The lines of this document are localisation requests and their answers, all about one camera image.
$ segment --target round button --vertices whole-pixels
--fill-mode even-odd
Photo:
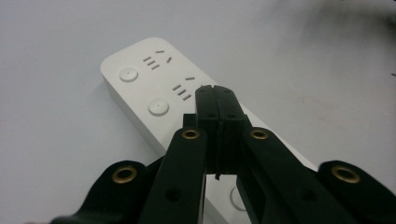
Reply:
[[[136,69],[132,67],[126,67],[120,71],[120,78],[124,82],[135,81],[138,77]]]
[[[153,100],[148,106],[148,111],[156,117],[165,115],[168,110],[169,104],[163,99]]]

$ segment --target electrical outlet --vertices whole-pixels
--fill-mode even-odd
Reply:
[[[172,45],[160,38],[148,38],[107,57],[101,65],[112,98],[132,123],[162,156],[175,131],[183,126],[183,115],[195,113],[195,90],[216,85],[207,74]],[[268,128],[242,106],[253,126]],[[283,141],[307,167],[316,167]],[[244,211],[236,177],[213,175],[206,178],[205,212],[216,223],[250,223]]]

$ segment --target white power strip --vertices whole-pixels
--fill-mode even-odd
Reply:
[[[195,90],[202,85],[216,85],[160,38],[142,40],[107,57],[101,71],[110,95],[160,156],[165,154],[175,131],[182,127],[183,114],[195,113]],[[269,129],[242,108],[253,126]],[[283,143],[303,165],[317,170],[297,150]],[[233,175],[222,175],[220,181],[207,176],[205,211],[216,223],[250,223],[234,190],[235,182]]]

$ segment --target screw hole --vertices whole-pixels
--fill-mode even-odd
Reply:
[[[261,130],[253,130],[250,132],[250,136],[252,136],[256,139],[263,140],[268,137],[268,133],[265,131],[261,131]]]
[[[347,182],[349,184],[357,184],[361,182],[361,177],[349,169],[348,167],[336,165],[332,168],[332,174],[338,179]]]
[[[187,130],[183,132],[182,136],[186,139],[195,139],[199,137],[199,133],[195,130]]]
[[[112,179],[117,184],[125,184],[134,180],[137,171],[132,166],[121,166],[113,173]]]

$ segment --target outlet slot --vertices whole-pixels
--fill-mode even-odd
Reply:
[[[186,92],[186,90],[182,90],[182,91],[179,92],[177,95],[181,95],[181,94],[183,94],[184,92]]]
[[[175,91],[175,90],[177,90],[177,89],[180,88],[180,87],[181,87],[180,85],[177,85],[177,86],[175,86],[172,90]]]
[[[191,94],[188,94],[186,97],[183,98],[184,101],[188,100],[191,97]]]

